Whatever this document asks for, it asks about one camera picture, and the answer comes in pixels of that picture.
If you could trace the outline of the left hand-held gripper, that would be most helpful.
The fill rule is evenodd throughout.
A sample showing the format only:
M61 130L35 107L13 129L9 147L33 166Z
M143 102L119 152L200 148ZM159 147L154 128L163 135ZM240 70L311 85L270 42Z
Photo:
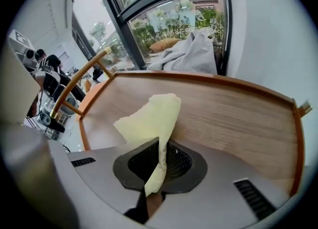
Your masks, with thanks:
M30 71L38 69L38 62L35 59L36 50L27 37L13 29L8 36L8 42L27 69Z

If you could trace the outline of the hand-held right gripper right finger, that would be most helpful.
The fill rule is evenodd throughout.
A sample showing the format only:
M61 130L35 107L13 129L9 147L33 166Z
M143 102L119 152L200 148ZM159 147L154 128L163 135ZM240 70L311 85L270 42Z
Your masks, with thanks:
M289 194L259 170L228 152L195 142L181 145L198 152L208 170L205 178L188 193L167 194L164 202L147 221L154 229L239 229L257 221L234 183L248 179L275 207Z

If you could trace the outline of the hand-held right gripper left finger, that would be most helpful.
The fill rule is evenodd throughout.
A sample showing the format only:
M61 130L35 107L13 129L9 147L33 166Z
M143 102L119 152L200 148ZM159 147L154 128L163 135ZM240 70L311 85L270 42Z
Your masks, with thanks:
M129 168L131 156L155 147L153 155L146 154L139 167L146 178L139 178ZM159 208L159 194L145 196L144 184L158 162L158 138L142 140L106 149L69 153L68 158L88 187L106 204L121 214L153 215Z

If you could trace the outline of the yellow cloth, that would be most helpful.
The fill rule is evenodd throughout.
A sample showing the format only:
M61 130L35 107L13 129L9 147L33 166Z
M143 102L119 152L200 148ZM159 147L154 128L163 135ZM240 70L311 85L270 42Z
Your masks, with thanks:
M179 112L181 99L173 93L156 94L137 112L120 118L113 126L126 142L142 139L159 139L159 161L145 183L145 195L157 193L163 185L167 172L167 142L172 135Z

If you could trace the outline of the wooden serving cart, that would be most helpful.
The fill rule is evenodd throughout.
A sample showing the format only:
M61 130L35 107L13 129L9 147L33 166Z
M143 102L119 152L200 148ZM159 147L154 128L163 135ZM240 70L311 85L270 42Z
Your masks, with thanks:
M305 162L302 117L311 110L309 103L298 106L294 99L268 88L212 74L128 71L110 74L108 81L84 115L77 110L83 152L130 144L113 124L137 112L153 95L173 93L181 99L167 142L167 172L157 192L159 207L167 194L188 193L207 174L205 159L181 145L183 141L235 155L289 194L289 199L275 208L248 179L236 181L235 187L257 218L244 228L279 218L301 198ZM59 210L74 219L78 228L146 227L152 215L117 212L83 181L61 144L50 142L49 149L66 196L59 201ZM139 154L128 152L131 171L145 179L138 164L147 160L146 154L154 153L154 146Z

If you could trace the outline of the white round chair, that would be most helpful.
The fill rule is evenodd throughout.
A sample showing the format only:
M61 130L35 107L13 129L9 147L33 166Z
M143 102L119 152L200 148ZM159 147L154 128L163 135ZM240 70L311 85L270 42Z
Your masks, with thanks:
M73 106L74 108L78 109L78 107L79 107L78 100L74 97L74 95L72 93L69 93L66 96L65 101L67 103L69 103L71 106ZM72 111L70 108L68 108L65 104L61 105L60 111L62 111L64 114L66 114L68 116L72 116L75 114L75 112Z

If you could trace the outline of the large orange cushion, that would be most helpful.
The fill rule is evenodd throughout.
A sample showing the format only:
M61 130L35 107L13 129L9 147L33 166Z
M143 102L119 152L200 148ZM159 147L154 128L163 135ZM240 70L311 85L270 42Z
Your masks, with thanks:
M85 95L83 101L80 103L78 109L83 113L83 115L89 110L91 105L99 97L101 92L105 89L109 81L103 81L91 87L88 93Z

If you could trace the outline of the grey fabric sheet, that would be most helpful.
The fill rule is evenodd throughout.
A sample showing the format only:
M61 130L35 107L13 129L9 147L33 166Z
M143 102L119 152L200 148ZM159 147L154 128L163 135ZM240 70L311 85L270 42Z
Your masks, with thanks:
M217 74L213 42L202 32L193 31L185 40L165 49L147 69Z

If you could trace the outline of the black window frame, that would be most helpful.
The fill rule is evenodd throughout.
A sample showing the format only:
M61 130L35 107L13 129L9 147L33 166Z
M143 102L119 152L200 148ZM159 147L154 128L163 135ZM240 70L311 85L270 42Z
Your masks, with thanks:
M165 49L200 31L212 42L219 75L226 73L230 0L75 0L73 15L85 53L112 49L107 67L147 70Z

